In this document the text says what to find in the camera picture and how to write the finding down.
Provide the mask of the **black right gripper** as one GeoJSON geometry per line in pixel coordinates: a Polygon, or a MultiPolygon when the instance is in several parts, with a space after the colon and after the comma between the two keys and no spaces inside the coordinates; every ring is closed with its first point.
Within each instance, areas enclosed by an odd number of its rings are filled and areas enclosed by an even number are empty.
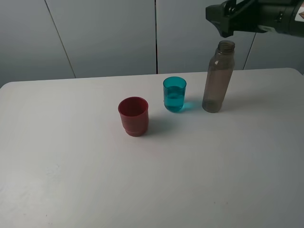
{"type": "Polygon", "coordinates": [[[206,20],[223,38],[233,36],[234,31],[289,33],[294,3],[293,0],[223,2],[206,7],[206,20]]]}

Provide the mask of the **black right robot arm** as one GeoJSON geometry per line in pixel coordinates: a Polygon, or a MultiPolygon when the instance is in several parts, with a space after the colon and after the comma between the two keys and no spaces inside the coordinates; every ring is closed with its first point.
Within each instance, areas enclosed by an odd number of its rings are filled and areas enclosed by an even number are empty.
{"type": "Polygon", "coordinates": [[[235,31],[304,36],[304,0],[227,0],[206,7],[206,20],[228,38],[235,31]]]}

